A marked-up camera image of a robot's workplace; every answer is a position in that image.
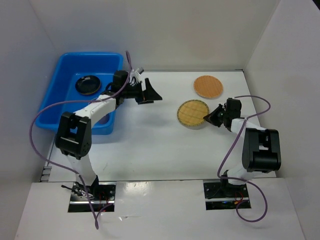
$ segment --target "blue plastic container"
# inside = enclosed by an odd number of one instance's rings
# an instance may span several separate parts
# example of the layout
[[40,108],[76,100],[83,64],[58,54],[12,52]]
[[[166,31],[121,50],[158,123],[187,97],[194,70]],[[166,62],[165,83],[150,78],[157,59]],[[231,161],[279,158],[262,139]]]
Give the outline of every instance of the blue plastic container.
[[[110,52],[70,52],[62,55],[39,110],[57,102],[97,98],[107,84],[112,82],[115,71],[122,69],[123,62],[122,55]],[[76,81],[87,75],[97,76],[101,81],[100,90],[89,96],[78,93],[75,88]],[[73,113],[86,105],[88,103],[68,103],[54,106],[43,112],[37,118],[35,124],[39,128],[57,132],[62,113]],[[111,134],[114,128],[115,115],[116,111],[113,111],[106,116],[108,119],[106,122],[96,123],[92,128],[92,134]]]

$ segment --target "white table surface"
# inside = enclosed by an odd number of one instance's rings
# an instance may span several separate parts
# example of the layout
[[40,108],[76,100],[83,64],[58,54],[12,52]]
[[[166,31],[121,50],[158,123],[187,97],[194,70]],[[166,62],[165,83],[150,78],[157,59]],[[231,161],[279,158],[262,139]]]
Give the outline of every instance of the white table surface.
[[[194,80],[202,75],[218,78],[223,93],[216,99],[206,99],[193,89]],[[179,106],[191,99],[206,102],[213,111],[227,98],[249,95],[241,71],[224,72],[145,72],[163,101],[137,105],[127,99],[116,112],[113,133],[92,136],[89,152],[94,171],[100,181],[195,180],[217,178],[217,170],[236,135],[224,126],[205,123],[192,130],[178,122]],[[252,99],[242,98],[243,117],[255,114]],[[257,117],[250,120],[259,125]],[[241,162],[243,140],[240,139],[223,170]],[[53,147],[51,161],[70,167],[60,150]],[[276,177],[274,172],[258,177]],[[74,181],[72,172],[53,166],[50,182]]]
[[[203,181],[118,182],[114,212],[99,217],[95,229],[90,212],[68,213],[70,191],[58,182],[33,183],[16,240],[304,240],[286,181],[253,182],[268,199],[266,217],[242,221],[234,209],[206,210]],[[264,212],[262,196],[248,185],[252,209],[245,218]]]

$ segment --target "white wall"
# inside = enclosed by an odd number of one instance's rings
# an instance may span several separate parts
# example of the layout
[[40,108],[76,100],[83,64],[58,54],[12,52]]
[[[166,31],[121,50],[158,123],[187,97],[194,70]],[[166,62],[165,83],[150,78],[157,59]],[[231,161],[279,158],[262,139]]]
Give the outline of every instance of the white wall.
[[[28,1],[0,0],[0,33],[0,239],[10,240],[44,165],[30,147],[28,129],[57,55]],[[47,154],[52,135],[37,129],[34,138]]]
[[320,10],[312,0],[279,3],[244,73],[250,92],[271,101],[260,122],[279,130],[279,175],[306,239],[319,239]]
[[60,54],[129,50],[147,70],[243,69],[279,0],[30,0]]

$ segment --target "woven placemat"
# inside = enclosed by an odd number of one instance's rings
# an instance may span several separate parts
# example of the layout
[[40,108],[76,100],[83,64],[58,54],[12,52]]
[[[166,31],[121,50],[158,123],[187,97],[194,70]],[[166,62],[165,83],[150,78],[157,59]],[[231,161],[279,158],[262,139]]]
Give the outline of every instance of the woven placemat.
[[184,102],[177,111],[179,122],[186,127],[195,127],[203,124],[204,116],[209,114],[208,105],[201,100],[189,100]]
[[219,79],[209,75],[198,77],[193,83],[193,88],[198,95],[208,99],[219,97],[224,90]]

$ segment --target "white floor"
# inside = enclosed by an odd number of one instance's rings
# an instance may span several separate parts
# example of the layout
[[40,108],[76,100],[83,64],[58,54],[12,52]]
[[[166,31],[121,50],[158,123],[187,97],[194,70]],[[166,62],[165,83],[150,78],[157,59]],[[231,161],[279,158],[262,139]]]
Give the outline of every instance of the white floor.
[[[257,223],[242,221],[234,209],[206,210],[201,180],[118,182],[115,211],[99,217],[99,230],[90,212],[68,213],[70,191],[61,183],[33,183],[15,239],[304,240],[285,180],[253,182],[268,199],[268,213]],[[252,209],[240,212],[256,219],[264,202],[253,186],[248,192]]]
[[[218,78],[223,93],[216,99],[198,96],[194,80],[202,75]],[[217,178],[218,167],[236,135],[224,126],[208,123],[199,130],[182,126],[177,120],[179,106],[191,99],[206,102],[213,111],[227,98],[248,95],[241,71],[232,72],[145,72],[163,101],[137,105],[126,100],[116,112],[111,135],[93,136],[90,160],[101,181],[196,180]],[[242,116],[256,113],[250,98],[242,98]],[[250,120],[259,124],[258,118]],[[241,162],[243,140],[230,155],[225,168]],[[53,147],[51,161],[69,166],[60,150]],[[275,173],[259,177],[275,177]],[[74,181],[72,172],[53,166],[49,182]]]

